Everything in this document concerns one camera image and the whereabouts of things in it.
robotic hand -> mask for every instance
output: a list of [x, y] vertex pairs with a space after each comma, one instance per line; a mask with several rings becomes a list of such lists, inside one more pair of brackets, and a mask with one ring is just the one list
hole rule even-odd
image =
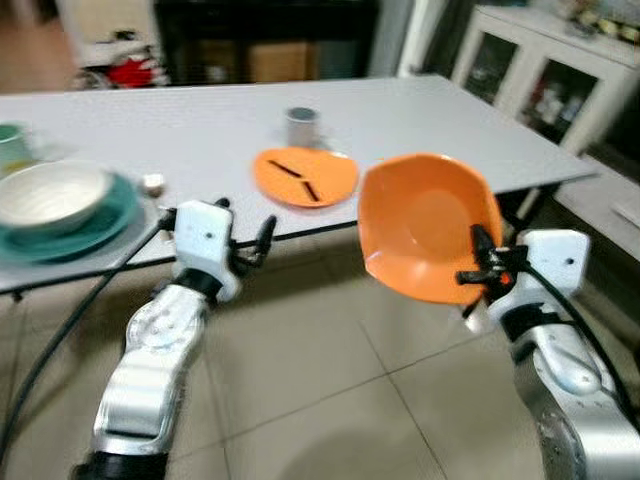
[[[489, 316], [512, 342], [516, 388], [536, 423], [547, 478], [640, 478], [640, 435], [624, 386], [564, 298], [580, 286], [588, 237], [531, 231], [515, 247], [496, 248], [474, 225], [472, 239], [480, 271], [457, 280], [487, 287]], [[561, 321], [559, 307], [577, 323]]]
[[92, 450], [73, 478], [162, 479], [185, 377], [208, 317], [208, 306], [240, 291], [239, 277], [262, 265], [276, 218], [263, 224], [251, 254], [231, 239], [229, 201], [189, 201], [177, 209], [178, 269], [171, 284], [129, 321], [124, 355], [100, 402]]

black cable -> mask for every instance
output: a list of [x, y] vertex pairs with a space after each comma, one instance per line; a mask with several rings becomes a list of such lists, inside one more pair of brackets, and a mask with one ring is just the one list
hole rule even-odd
[[20, 387], [19, 394], [16, 398], [15, 403], [13, 404], [13, 408], [11, 409], [9, 416], [7, 417], [7, 423], [4, 426], [2, 431], [2, 443], [0, 444], [0, 467], [4, 462], [4, 458], [9, 450], [9, 444], [11, 442], [11, 437], [13, 435], [13, 430], [15, 429], [16, 423], [18, 422], [18, 418], [20, 417], [20, 412], [24, 407], [24, 404], [33, 390], [33, 387], [36, 383], [36, 380], [44, 370], [45, 366], [58, 349], [63, 340], [71, 333], [74, 327], [78, 324], [82, 315], [87, 310], [87, 308], [93, 303], [96, 297], [100, 294], [100, 292], [109, 284], [109, 282], [115, 277], [118, 273], [122, 271], [122, 269], [129, 263], [136, 253], [138, 253], [142, 247], [144, 247], [149, 241], [156, 236], [156, 234], [163, 229], [167, 229], [167, 227], [171, 227], [175, 224], [175, 210], [170, 210], [167, 212], [167, 215], [161, 219], [157, 225], [153, 227], [143, 238], [140, 240], [136, 246], [131, 249], [118, 263], [118, 265], [109, 273], [105, 274], [102, 280], [98, 285], [93, 287], [93, 290], [89, 292], [89, 294], [82, 300], [80, 305], [75, 309], [75, 311], [69, 316], [67, 321], [60, 327], [60, 329], [55, 333], [55, 335], [51, 338], [49, 343], [47, 344], [44, 351], [40, 354], [36, 362], [31, 367], [29, 374], [25, 378], [24, 382], [22, 382], [22, 386]]
[[535, 268], [533, 268], [530, 264], [527, 264], [523, 269], [523, 272], [528, 273], [532, 277], [534, 277], [540, 284], [547, 290], [553, 298], [555, 298], [558, 303], [565, 309], [565, 311], [573, 318], [575, 323], [578, 325], [581, 333], [586, 337], [586, 339], [591, 343], [593, 349], [596, 351], [602, 362], [609, 370], [609, 374], [613, 379], [613, 383], [615, 384], [616, 391], [618, 393], [618, 400], [620, 403], [620, 408], [622, 409], [623, 414], [627, 417], [627, 419], [634, 425], [636, 428], [636, 422], [634, 420], [633, 408], [631, 406], [631, 400], [629, 399], [629, 393], [622, 382], [622, 379], [618, 375], [613, 362], [605, 352], [604, 348], [598, 341], [597, 337], [593, 333], [593, 330], [589, 327], [584, 317], [578, 312], [578, 310], [569, 302], [569, 300], [556, 288], [553, 286], [549, 280], [547, 280], [540, 272], [538, 272]]

orange plate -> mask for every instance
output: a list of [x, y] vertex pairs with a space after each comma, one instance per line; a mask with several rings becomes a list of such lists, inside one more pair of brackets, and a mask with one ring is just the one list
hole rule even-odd
[[351, 196], [358, 167], [348, 157], [311, 148], [265, 150], [253, 163], [258, 187], [270, 197], [299, 207], [326, 207]]
[[358, 217], [367, 271], [380, 282], [425, 302], [468, 305], [482, 295], [455, 280], [477, 270], [471, 225], [502, 240], [498, 204], [474, 169], [432, 153], [386, 161], [367, 172]]

teal plate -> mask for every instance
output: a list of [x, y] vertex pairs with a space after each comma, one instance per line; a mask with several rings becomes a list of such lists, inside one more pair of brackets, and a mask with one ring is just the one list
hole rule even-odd
[[46, 262], [76, 256], [102, 245], [125, 228], [138, 209], [135, 187], [114, 175], [113, 186], [93, 216], [64, 235], [25, 234], [0, 228], [0, 257]]

glass cabinet door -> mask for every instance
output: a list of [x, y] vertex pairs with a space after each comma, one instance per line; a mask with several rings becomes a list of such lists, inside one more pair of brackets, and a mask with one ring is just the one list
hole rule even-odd
[[464, 88], [493, 105], [518, 45], [484, 33]]
[[518, 120], [559, 145], [597, 82], [596, 77], [548, 60]]

